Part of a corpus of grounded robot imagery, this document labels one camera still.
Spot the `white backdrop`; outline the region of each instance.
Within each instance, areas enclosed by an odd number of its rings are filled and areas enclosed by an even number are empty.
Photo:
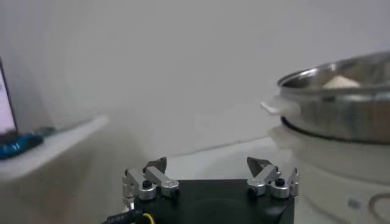
[[[22,130],[112,117],[88,142],[100,152],[77,190],[88,192],[102,169],[265,135],[278,120],[259,103],[277,79],[389,49],[389,9],[387,0],[3,0],[0,54]]]

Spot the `white shelf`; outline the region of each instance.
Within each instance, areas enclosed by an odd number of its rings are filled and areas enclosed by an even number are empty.
[[[0,161],[0,182],[24,177],[85,140],[109,122],[101,116],[44,139],[44,143],[14,158]]]

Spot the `metal bowl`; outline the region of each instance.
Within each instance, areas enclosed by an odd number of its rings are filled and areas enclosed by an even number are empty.
[[[337,75],[360,85],[324,89]],[[278,86],[287,105],[278,115],[290,127],[341,141],[390,144],[390,52],[295,72]]]

